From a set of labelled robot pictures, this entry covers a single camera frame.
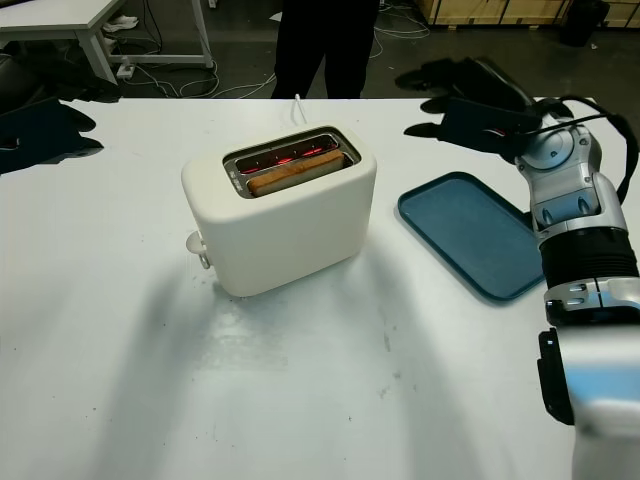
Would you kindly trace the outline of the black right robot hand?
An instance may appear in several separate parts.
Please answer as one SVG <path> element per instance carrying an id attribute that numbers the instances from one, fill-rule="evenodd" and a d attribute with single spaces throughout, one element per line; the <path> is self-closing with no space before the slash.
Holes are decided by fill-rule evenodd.
<path id="1" fill-rule="evenodd" d="M 444 58 L 429 61 L 395 79 L 398 88 L 424 92 L 426 113 L 441 114 L 435 126 L 414 126 L 408 135 L 469 145 L 525 134 L 541 125 L 534 101 L 492 62 Z"/>

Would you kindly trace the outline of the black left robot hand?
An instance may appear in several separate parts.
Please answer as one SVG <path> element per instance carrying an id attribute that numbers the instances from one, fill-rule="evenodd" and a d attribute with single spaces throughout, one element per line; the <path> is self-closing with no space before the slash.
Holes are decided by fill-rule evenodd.
<path id="1" fill-rule="evenodd" d="M 116 103 L 119 87 L 61 59 L 1 54 L 1 170 L 94 155 L 101 142 L 84 134 L 96 122 L 71 107 Z"/>

